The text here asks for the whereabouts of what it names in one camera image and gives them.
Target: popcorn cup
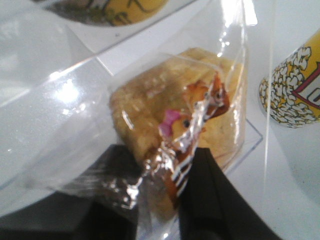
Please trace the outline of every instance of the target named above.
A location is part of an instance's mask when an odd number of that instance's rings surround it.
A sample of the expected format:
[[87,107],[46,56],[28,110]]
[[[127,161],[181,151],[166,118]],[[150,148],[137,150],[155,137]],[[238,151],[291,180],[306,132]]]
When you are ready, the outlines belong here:
[[[268,79],[259,85],[265,110]],[[270,115],[278,123],[298,128],[320,122],[320,30],[273,70],[270,86]]]

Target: clear plastic wrap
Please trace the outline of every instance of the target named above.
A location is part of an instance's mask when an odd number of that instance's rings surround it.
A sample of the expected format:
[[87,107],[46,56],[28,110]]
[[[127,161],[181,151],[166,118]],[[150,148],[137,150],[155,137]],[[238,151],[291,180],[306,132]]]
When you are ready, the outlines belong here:
[[[246,21],[243,1],[235,3],[209,1],[182,30],[120,72],[87,58],[51,75],[42,93],[23,96],[26,103],[59,98],[68,107],[56,109],[67,120],[15,187],[96,198],[136,222],[137,239],[174,239],[195,149],[210,148],[225,170],[244,142]],[[130,164],[111,164],[118,155],[93,164],[105,149],[123,144],[134,156]],[[83,172],[84,165],[90,167]]]

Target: baked pastry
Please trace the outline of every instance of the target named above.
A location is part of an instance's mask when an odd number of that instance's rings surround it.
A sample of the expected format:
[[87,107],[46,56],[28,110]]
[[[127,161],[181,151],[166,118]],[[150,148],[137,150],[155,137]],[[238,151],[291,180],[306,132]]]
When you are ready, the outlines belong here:
[[199,136],[199,147],[210,148],[221,168],[240,148],[245,126],[246,81],[242,64],[217,57],[201,48],[191,48],[134,77],[113,93],[110,108],[114,127],[133,152],[144,161],[159,148],[163,138],[159,124],[167,109],[192,112],[192,99],[182,97],[187,85],[201,81],[209,85],[216,74],[225,82],[230,109],[210,119]]

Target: candy wrapper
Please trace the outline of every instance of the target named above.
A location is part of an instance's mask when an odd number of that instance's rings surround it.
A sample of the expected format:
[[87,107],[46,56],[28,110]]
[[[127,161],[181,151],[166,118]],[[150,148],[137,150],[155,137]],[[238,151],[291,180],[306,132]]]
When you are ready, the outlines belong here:
[[[244,141],[246,22],[243,1],[235,2],[209,1],[160,47],[101,84],[102,93],[75,115],[88,111],[83,119],[92,119],[77,134],[84,144],[65,138],[71,153],[59,159],[53,147],[49,156],[57,161],[28,166],[23,187],[94,198],[136,223],[137,239],[175,239],[196,148],[210,148],[224,170]],[[66,177],[101,137],[108,150],[80,176]]]

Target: cartoon figure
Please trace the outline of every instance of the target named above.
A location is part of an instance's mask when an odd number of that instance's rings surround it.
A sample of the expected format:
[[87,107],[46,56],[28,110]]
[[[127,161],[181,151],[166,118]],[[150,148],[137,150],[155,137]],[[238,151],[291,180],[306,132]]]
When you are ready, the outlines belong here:
[[163,181],[174,206],[186,187],[188,173],[197,148],[199,134],[204,123],[229,109],[229,98],[218,75],[211,85],[199,80],[185,87],[182,94],[192,114],[167,109],[163,122],[158,126],[163,139],[158,153],[162,159],[170,159]]

